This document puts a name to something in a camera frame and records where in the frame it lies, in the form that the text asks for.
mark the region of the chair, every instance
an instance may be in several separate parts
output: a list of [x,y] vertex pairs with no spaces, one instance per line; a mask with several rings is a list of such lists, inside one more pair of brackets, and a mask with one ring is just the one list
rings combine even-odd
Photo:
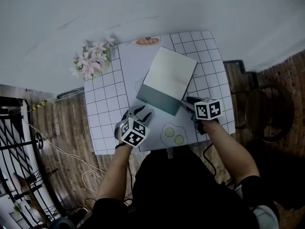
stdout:
[[238,91],[231,94],[247,96],[245,124],[236,126],[236,129],[248,128],[254,135],[270,143],[282,139],[290,131],[295,106],[290,93],[282,85],[268,83],[249,92]]

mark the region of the black shirt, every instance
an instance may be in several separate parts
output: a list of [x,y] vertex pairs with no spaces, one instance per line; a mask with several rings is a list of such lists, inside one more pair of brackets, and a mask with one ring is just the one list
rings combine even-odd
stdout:
[[126,206],[116,199],[100,199],[83,226],[132,222],[136,227],[193,224],[202,228],[256,229],[259,223],[253,213],[255,208],[265,205],[277,215],[276,206],[259,177],[244,179],[240,196],[217,184],[188,147],[175,148],[173,157],[168,159],[166,150],[151,152],[136,175],[132,204]]

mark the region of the black cable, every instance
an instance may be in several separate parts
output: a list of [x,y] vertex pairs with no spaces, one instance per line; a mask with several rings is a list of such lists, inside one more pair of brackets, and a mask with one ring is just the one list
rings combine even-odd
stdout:
[[213,145],[213,143],[211,143],[211,144],[204,150],[204,152],[203,152],[203,157],[204,157],[205,160],[212,166],[212,168],[213,168],[213,170],[214,170],[214,177],[215,177],[215,176],[216,176],[216,173],[217,173],[216,168],[215,168],[215,166],[211,163],[211,161],[205,156],[206,151],[208,151],[209,148],[210,148],[212,145]]
[[[128,161],[128,171],[129,171],[129,176],[130,176],[130,187],[131,187],[131,190],[133,191],[133,187],[132,187],[132,171],[130,170],[129,161]],[[128,196],[125,198],[124,203],[125,203],[126,201],[129,201],[129,200],[132,202],[132,198],[128,198],[130,195],[128,195]]]
[[132,187],[132,172],[130,170],[129,161],[128,161],[128,170],[129,170],[129,175],[130,175],[130,187],[131,187],[131,190],[133,190],[133,187]]
[[125,142],[121,142],[120,144],[118,144],[117,146],[115,146],[115,148],[114,148],[114,149],[117,149],[118,147],[120,147],[120,146],[124,146],[124,145],[126,145],[126,143],[125,143]]

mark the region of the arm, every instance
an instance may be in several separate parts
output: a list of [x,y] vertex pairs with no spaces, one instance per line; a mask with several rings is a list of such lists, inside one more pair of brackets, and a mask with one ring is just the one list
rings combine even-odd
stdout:
[[124,201],[129,155],[132,146],[126,144],[115,150],[113,160],[99,187],[97,199],[115,198]]
[[259,177],[259,171],[252,156],[220,124],[216,121],[202,121],[202,123],[203,129],[210,136],[211,142],[236,185],[246,177]]

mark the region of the flower bouquet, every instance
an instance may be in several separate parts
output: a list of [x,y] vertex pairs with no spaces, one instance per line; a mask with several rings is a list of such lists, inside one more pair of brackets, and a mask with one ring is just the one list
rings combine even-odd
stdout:
[[110,46],[113,46],[114,39],[106,37],[106,42],[93,42],[82,48],[82,53],[76,53],[74,57],[75,67],[70,68],[72,75],[79,77],[81,74],[85,80],[93,77],[95,72],[108,70],[110,65]]

